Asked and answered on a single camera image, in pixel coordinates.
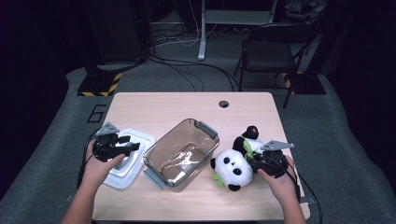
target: hand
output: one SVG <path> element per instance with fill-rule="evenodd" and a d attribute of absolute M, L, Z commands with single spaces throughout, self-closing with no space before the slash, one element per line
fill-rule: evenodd
<path fill-rule="evenodd" d="M 92 140 L 88 144 L 84 176 L 82 177 L 81 186 L 88 187 L 90 189 L 97 190 L 105 181 L 108 172 L 113 169 L 117 164 L 122 162 L 125 158 L 124 154 L 120 154 L 111 161 L 99 161 L 93 156 L 93 144 L 95 140 Z"/>
<path fill-rule="evenodd" d="M 290 166 L 294 167 L 294 161 L 289 156 L 285 157 Z M 290 166 L 288 166 L 288 172 L 295 179 L 296 176 Z M 262 169 L 259 169 L 258 173 L 270 186 L 271 191 L 280 204 L 284 204 L 288 200 L 297 200 L 294 182 L 288 175 L 284 174 L 278 178 L 273 178 L 272 176 L 269 176 L 267 173 L 265 173 Z"/>

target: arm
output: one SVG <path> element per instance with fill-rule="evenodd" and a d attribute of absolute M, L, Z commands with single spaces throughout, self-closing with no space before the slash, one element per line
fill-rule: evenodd
<path fill-rule="evenodd" d="M 286 156 L 288 163 L 294 167 L 293 160 Z M 289 173 L 295 178 L 292 168 L 288 167 Z M 264 170 L 258 171 L 262 179 L 268 183 L 274 196 L 280 203 L 283 210 L 283 216 L 286 224 L 303 224 L 306 223 L 303 210 L 297 200 L 294 183 L 288 175 L 282 175 L 279 178 L 269 176 Z"/>
<path fill-rule="evenodd" d="M 108 162 L 99 161 L 94 156 L 91 157 L 93 143 L 94 140 L 88 145 L 86 155 L 86 161 L 88 162 L 85 166 L 84 176 L 76 196 L 62 221 L 63 224 L 91 223 L 93 203 L 97 190 L 105 181 L 108 172 L 125 157 L 121 154 Z"/>

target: panda ear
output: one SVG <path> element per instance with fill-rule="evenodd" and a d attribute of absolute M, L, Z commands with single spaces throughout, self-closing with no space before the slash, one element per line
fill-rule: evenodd
<path fill-rule="evenodd" d="M 210 160 L 210 166 L 212 167 L 212 169 L 216 168 L 216 159 L 212 158 L 212 160 Z"/>
<path fill-rule="evenodd" d="M 238 191 L 241 189 L 241 186 L 239 185 L 228 185 L 228 189 L 232 190 L 232 191 Z"/>

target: transparent plastic container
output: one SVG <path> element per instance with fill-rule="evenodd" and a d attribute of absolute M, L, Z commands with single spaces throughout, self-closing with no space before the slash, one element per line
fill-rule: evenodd
<path fill-rule="evenodd" d="M 196 119 L 185 119 L 143 156 L 151 182 L 181 192 L 208 165 L 219 146 L 215 130 Z"/>

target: chair backrest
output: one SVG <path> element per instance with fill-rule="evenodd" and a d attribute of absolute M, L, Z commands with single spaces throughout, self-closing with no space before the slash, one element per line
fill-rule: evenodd
<path fill-rule="evenodd" d="M 247 42 L 266 41 L 278 43 L 307 43 L 317 36 L 317 31 L 304 23 L 268 23 L 250 31 Z"/>

